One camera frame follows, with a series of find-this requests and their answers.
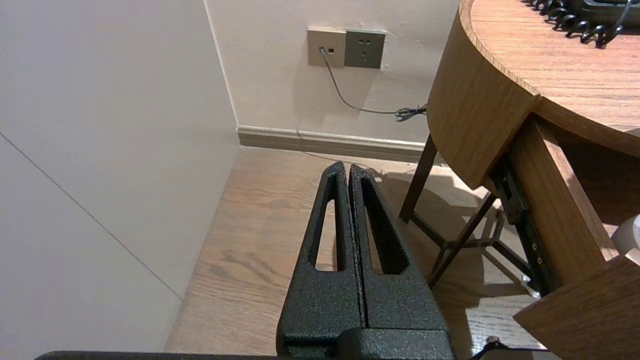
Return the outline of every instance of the dark wooden leg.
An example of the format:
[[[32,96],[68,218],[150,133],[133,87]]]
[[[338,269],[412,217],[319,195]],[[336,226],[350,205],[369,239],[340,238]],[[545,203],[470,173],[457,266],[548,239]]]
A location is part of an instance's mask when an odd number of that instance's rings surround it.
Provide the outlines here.
[[[442,274],[444,274],[444,270],[449,267],[451,261],[453,261],[456,255],[458,255],[460,250],[465,246],[465,243],[467,242],[467,240],[469,240],[469,237],[474,232],[478,224],[480,224],[480,221],[486,215],[486,212],[489,211],[491,205],[493,205],[496,199],[496,196],[491,192],[486,195],[486,197],[484,198],[484,203],[482,204],[482,206],[480,206],[478,212],[475,213],[475,215],[472,216],[471,219],[469,219],[469,222],[465,224],[464,229],[462,230],[460,235],[458,235],[458,238],[456,239],[456,247],[453,248],[449,255],[444,259],[444,262],[438,268],[435,274],[432,274],[431,280],[429,280],[430,288],[432,288],[436,284],[436,282],[438,282],[439,278],[442,276]]]
[[[427,177],[429,177],[437,152],[438,150],[436,149],[436,145],[433,143],[431,135],[429,135],[427,143],[424,144],[424,150],[422,151],[422,156],[420,156],[418,167],[415,169],[415,174],[411,180],[409,191],[407,191],[406,197],[404,198],[404,203],[400,210],[400,220],[404,222],[409,222],[409,220],[411,220],[413,210],[415,209],[415,205],[418,203],[418,198],[422,193],[424,183],[427,182]]]
[[[431,274],[434,274],[436,272],[436,270],[438,270],[438,265],[440,265],[440,263],[442,262],[442,259],[444,258],[444,254],[447,252],[447,244],[443,244],[440,247],[440,252],[438,252],[438,257],[436,258],[436,262],[435,264],[433,264],[433,269],[431,269]]]

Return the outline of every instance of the electrical socket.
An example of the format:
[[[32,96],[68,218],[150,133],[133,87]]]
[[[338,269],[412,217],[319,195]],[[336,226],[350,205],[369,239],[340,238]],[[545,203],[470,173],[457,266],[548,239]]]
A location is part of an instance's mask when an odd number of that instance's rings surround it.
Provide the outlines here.
[[[329,66],[335,69],[344,67],[344,31],[307,30],[307,49],[309,65],[324,67],[324,59],[320,48],[324,47]]]
[[[380,69],[386,35],[382,31],[347,30],[344,66]]]

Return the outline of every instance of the wooden chair leg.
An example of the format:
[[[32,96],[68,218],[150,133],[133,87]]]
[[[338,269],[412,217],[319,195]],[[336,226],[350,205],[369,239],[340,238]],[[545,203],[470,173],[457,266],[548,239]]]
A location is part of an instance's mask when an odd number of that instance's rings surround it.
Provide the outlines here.
[[[411,220],[413,210],[418,203],[424,184],[427,182],[427,177],[429,177],[437,152],[438,150],[433,143],[433,139],[431,139],[431,135],[429,135],[427,143],[424,145],[422,156],[420,156],[418,167],[415,169],[415,174],[411,180],[409,191],[406,193],[402,209],[400,210],[400,220],[403,222],[409,222],[409,220]]]

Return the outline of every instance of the white wall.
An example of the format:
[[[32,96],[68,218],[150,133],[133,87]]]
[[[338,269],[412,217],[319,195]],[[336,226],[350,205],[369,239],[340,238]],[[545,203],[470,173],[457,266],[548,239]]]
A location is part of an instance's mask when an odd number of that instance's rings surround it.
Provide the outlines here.
[[[202,0],[0,1],[0,358],[161,350],[235,127]]]
[[[206,0],[239,126],[423,142],[424,116],[397,124],[344,106],[326,69],[307,65],[308,27],[388,33],[383,68],[336,70],[356,105],[396,110],[428,98],[459,1]]]

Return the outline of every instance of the round wooden table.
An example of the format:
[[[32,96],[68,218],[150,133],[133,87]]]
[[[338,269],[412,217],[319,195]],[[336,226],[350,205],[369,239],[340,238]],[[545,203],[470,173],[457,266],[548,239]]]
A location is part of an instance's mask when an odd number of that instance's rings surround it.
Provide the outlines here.
[[[633,358],[640,251],[610,235],[640,213],[640,36],[596,49],[553,27],[521,0],[463,0],[423,157],[477,188],[508,156],[561,283],[516,320],[563,359]]]

